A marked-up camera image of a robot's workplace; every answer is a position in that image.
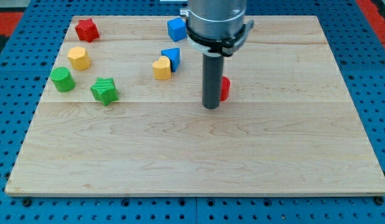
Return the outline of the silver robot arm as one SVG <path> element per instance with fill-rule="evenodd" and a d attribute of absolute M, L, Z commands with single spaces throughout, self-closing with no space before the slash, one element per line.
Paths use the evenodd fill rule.
<path fill-rule="evenodd" d="M 203 55 L 202 105 L 220 105 L 224 58 L 238 51 L 254 27 L 244 21 L 246 0 L 188 0 L 180 10 L 185 18 L 188 43 Z"/>

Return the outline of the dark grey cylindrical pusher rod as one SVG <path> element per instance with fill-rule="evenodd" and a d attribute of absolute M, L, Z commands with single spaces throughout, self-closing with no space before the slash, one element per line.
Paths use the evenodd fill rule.
<path fill-rule="evenodd" d="M 220 104 L 223 56 L 211 57 L 203 54 L 202 105 L 209 110 Z"/>

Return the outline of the black and silver clamp ring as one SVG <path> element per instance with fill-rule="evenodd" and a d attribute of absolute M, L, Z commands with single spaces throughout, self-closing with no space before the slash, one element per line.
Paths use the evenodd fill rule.
<path fill-rule="evenodd" d="M 230 57 L 245 43 L 254 21 L 244 23 L 246 8 L 181 8 L 188 43 L 211 57 Z"/>

